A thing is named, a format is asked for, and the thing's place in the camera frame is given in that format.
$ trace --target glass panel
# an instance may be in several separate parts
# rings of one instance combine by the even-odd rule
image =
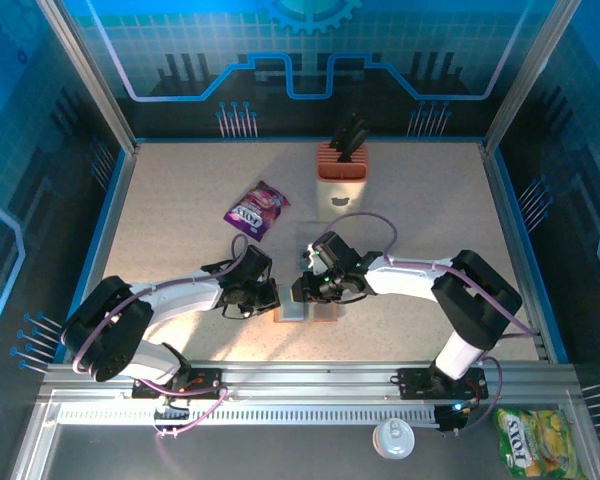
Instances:
[[[600,0],[581,3],[501,150],[569,359],[599,384]]]
[[[139,137],[482,136],[552,0],[67,0]]]
[[[0,2],[0,478],[55,350],[24,315],[66,318],[118,150],[36,3]]]

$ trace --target beige table surface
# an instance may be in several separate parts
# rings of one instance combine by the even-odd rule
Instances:
[[[298,238],[315,228],[315,148],[300,143],[144,144],[106,275],[127,282],[189,275],[230,258],[237,230],[222,217],[260,179],[291,206],[259,244],[278,283],[298,276]],[[392,254],[438,259],[475,250],[515,285],[511,262],[475,144],[368,142],[365,210],[389,217],[400,237]],[[359,253],[382,250],[391,231],[376,219],[336,229]],[[145,338],[197,360],[411,361],[433,359],[452,327],[431,301],[394,295],[346,307],[335,323],[280,324],[271,315],[227,320],[218,311],[181,315]],[[518,317],[524,319],[524,312]],[[530,339],[502,342],[503,360],[537,360]]]

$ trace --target snack bag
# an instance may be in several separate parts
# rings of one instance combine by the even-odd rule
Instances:
[[[493,420],[500,433],[500,457],[514,477],[586,480],[561,411],[499,408]]]
[[[224,219],[258,242],[289,202],[262,180],[225,215]]]

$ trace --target gear graphic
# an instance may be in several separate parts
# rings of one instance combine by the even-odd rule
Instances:
[[[269,18],[280,28],[289,27],[293,33],[304,30],[307,35],[328,27],[338,28],[343,19],[351,19],[351,11],[361,7],[361,0],[261,0]]]
[[[40,29],[40,12],[35,0],[0,1],[0,26],[19,48],[34,40]]]

